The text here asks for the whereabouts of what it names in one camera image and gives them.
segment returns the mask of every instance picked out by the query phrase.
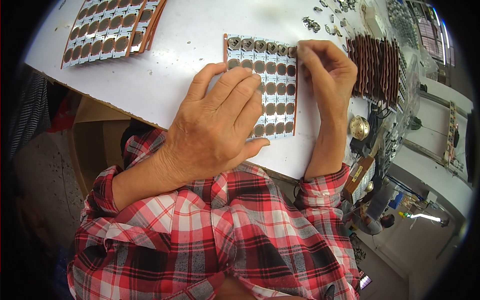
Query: table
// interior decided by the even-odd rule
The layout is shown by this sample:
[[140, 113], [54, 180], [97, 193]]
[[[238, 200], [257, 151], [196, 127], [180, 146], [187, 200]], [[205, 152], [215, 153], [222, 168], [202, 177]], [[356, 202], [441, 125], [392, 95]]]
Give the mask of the table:
[[[372, 4], [385, 6], [384, 0], [379, 1], [380, 5], [374, 0]], [[61, 2], [40, 27], [25, 63], [72, 90], [164, 129], [171, 125], [194, 75], [207, 63], [223, 61], [224, 33], [262, 36], [291, 44], [301, 39], [330, 39], [339, 48], [348, 36], [345, 28], [340, 28], [337, 16], [335, 24], [343, 38], [325, 31], [325, 24], [333, 28], [330, 15], [335, 14], [333, 8], [337, 7], [333, 0], [326, 1], [329, 8], [322, 7], [317, 0], [169, 0], [151, 51], [61, 70], [65, 44], [83, 0], [69, 0], [60, 8]], [[324, 11], [314, 12], [314, 6]], [[386, 8], [380, 11], [386, 14]], [[359, 12], [342, 15], [353, 28], [364, 31]], [[321, 25], [319, 33], [304, 27], [305, 16]], [[248, 160], [294, 179], [305, 172], [320, 126], [316, 103], [299, 78], [296, 135], [273, 140]], [[356, 115], [366, 117], [367, 113], [367, 101], [350, 100], [349, 120]], [[351, 135], [347, 139], [348, 147]]]

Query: white table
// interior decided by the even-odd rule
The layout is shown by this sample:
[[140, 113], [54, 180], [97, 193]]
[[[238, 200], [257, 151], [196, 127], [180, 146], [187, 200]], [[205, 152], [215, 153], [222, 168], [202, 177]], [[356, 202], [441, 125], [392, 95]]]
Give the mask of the white table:
[[[317, 0], [169, 0], [151, 51], [61, 70], [65, 44], [83, 0], [68, 0], [59, 9], [61, 2], [39, 29], [25, 62], [72, 90], [165, 129], [171, 125], [193, 76], [207, 63], [223, 61], [224, 33], [262, 36], [291, 44], [301, 39], [330, 39], [339, 48], [348, 36], [344, 28], [343, 38], [325, 31], [325, 24], [333, 29], [330, 15], [334, 13], [329, 10], [337, 7], [333, 0], [326, 1], [330, 8], [322, 7]], [[314, 6], [324, 11], [314, 12]], [[342, 15], [352, 27], [364, 31], [358, 12]], [[321, 25], [319, 33], [303, 26], [305, 16]], [[336, 16], [335, 24], [340, 28]], [[305, 172], [320, 126], [316, 103], [306, 94], [301, 76], [298, 84], [296, 135], [273, 140], [271, 146], [249, 159], [295, 179]], [[367, 116], [367, 102], [351, 99], [348, 115], [349, 119]]]

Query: round pad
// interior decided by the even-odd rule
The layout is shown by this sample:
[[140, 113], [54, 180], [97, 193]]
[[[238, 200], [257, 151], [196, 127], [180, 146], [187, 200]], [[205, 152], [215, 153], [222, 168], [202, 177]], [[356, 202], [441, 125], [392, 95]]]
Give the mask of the round pad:
[[278, 103], [276, 106], [277, 115], [285, 114], [285, 103]]
[[82, 51], [82, 46], [76, 46], [73, 49], [72, 60], [77, 60], [80, 57], [80, 51]]
[[241, 62], [241, 66], [243, 68], [253, 69], [253, 62], [251, 60], [244, 60], [244, 61]]
[[98, 29], [98, 21], [95, 21], [95, 22], [91, 23], [90, 26], [88, 27], [87, 33], [88, 33], [89, 35], [91, 35], [91, 34], [94, 33], [97, 29]]
[[253, 65], [253, 69], [255, 70], [255, 72], [261, 74], [261, 73], [265, 72], [265, 63], [261, 60], [257, 60], [255, 62], [255, 64]]
[[144, 10], [142, 15], [140, 16], [140, 22], [147, 22], [152, 18], [153, 11], [152, 10]]
[[78, 13], [77, 19], [78, 19], [78, 20], [83, 19], [83, 18], [86, 16], [87, 11], [88, 11], [88, 8], [82, 9], [82, 10]]
[[90, 53], [92, 55], [97, 55], [102, 50], [102, 46], [103, 46], [102, 41], [96, 41], [95, 43], [93, 43], [92, 50], [90, 50]]
[[275, 125], [272, 124], [272, 123], [267, 124], [267, 126], [265, 126], [265, 133], [267, 135], [274, 134], [275, 133]]
[[265, 127], [262, 124], [258, 124], [253, 129], [253, 133], [256, 137], [262, 136], [265, 133]]
[[275, 104], [268, 103], [265, 106], [265, 112], [267, 113], [267, 116], [273, 116], [275, 114]]
[[124, 7], [126, 7], [128, 4], [130, 4], [130, 0], [120, 0], [120, 2], [119, 2], [119, 8], [124, 8]]
[[92, 14], [94, 14], [96, 12], [96, 8], [98, 7], [98, 5], [92, 5], [90, 6], [90, 8], [88, 9], [87, 11], [87, 17], [91, 16]]
[[285, 125], [283, 123], [278, 123], [276, 126], [275, 126], [275, 132], [277, 134], [282, 134], [283, 132], [285, 131]]
[[274, 62], [269, 61], [267, 63], [266, 68], [267, 68], [267, 73], [269, 73], [269, 74], [275, 74], [276, 73], [276, 64]]
[[109, 38], [103, 43], [102, 52], [103, 53], [110, 53], [115, 45], [115, 39]]
[[287, 115], [293, 115], [293, 113], [295, 112], [295, 105], [293, 103], [288, 103], [286, 111]]
[[78, 31], [78, 37], [83, 37], [87, 33], [87, 30], [88, 24], [83, 25], [82, 28], [80, 28], [80, 30]]
[[235, 67], [238, 67], [238, 66], [240, 66], [240, 60], [238, 60], [238, 59], [231, 59], [231, 60], [228, 61], [227, 66], [228, 66], [228, 69], [229, 69], [229, 70], [231, 70], [231, 69], [233, 69], [233, 68], [235, 68]]
[[289, 96], [295, 95], [295, 86], [293, 84], [287, 85], [287, 94]]
[[133, 23], [135, 23], [135, 20], [137, 20], [137, 16], [133, 13], [125, 16], [125, 18], [123, 18], [123, 22], [122, 22], [122, 26], [123, 27], [130, 27], [133, 25]]
[[103, 19], [98, 25], [98, 31], [105, 31], [110, 26], [110, 18]]
[[115, 18], [112, 19], [112, 21], [110, 21], [110, 29], [118, 28], [122, 21], [123, 21], [122, 16], [116, 16]]
[[295, 66], [293, 65], [289, 65], [287, 67], [287, 74], [290, 76], [290, 77], [293, 77], [297, 74], [297, 69], [295, 68]]
[[84, 47], [82, 48], [82, 52], [80, 52], [80, 57], [83, 59], [87, 57], [91, 49], [92, 49], [91, 43], [85, 44]]
[[107, 11], [114, 10], [117, 7], [118, 3], [119, 3], [119, 0], [110, 1], [107, 5]]
[[102, 11], [107, 9], [108, 1], [103, 1], [98, 5], [96, 8], [96, 13], [101, 13]]
[[293, 122], [288, 122], [285, 124], [285, 132], [290, 133], [293, 131]]
[[78, 35], [78, 31], [80, 30], [79, 27], [75, 27], [73, 30], [72, 30], [72, 33], [70, 33], [70, 41], [73, 41], [74, 39], [77, 38], [77, 35]]
[[122, 52], [124, 51], [127, 46], [128, 46], [128, 37], [122, 36], [120, 37], [116, 42], [115, 42], [115, 51], [116, 52]]
[[72, 58], [72, 48], [68, 49], [63, 56], [63, 62], [68, 62]]
[[267, 83], [265, 89], [266, 89], [266, 91], [267, 91], [267, 94], [269, 94], [269, 95], [275, 95], [276, 85], [275, 85], [275, 83], [273, 83], [273, 82], [269, 82], [269, 83]]
[[279, 83], [276, 86], [276, 92], [280, 95], [283, 96], [287, 92], [287, 86], [284, 83]]
[[133, 35], [132, 47], [138, 46], [144, 38], [144, 34], [141, 31], [135, 31]]
[[283, 63], [279, 63], [276, 67], [276, 71], [278, 75], [284, 76], [285, 74], [287, 74], [287, 67]]
[[258, 87], [257, 87], [257, 90], [259, 90], [262, 95], [265, 93], [265, 84], [263, 82], [261, 82]]

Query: forearm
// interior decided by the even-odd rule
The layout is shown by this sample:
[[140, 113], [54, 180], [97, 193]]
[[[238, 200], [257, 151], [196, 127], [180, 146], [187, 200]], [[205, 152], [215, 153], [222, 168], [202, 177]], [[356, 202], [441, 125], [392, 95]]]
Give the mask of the forearm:
[[162, 147], [151, 157], [113, 178], [113, 202], [121, 211], [138, 200], [173, 191], [186, 183], [178, 176], [174, 160]]
[[346, 117], [340, 119], [339, 121], [322, 120], [304, 180], [334, 174], [342, 168], [347, 142], [347, 120]]

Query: floor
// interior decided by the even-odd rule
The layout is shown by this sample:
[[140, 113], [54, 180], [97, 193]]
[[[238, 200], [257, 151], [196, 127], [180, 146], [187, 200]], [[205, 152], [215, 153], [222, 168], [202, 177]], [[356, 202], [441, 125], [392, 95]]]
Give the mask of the floor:
[[[84, 200], [72, 168], [66, 131], [44, 132], [31, 140], [15, 157], [15, 170], [23, 191], [45, 216], [52, 241], [69, 247]], [[294, 200], [293, 184], [273, 180]]]

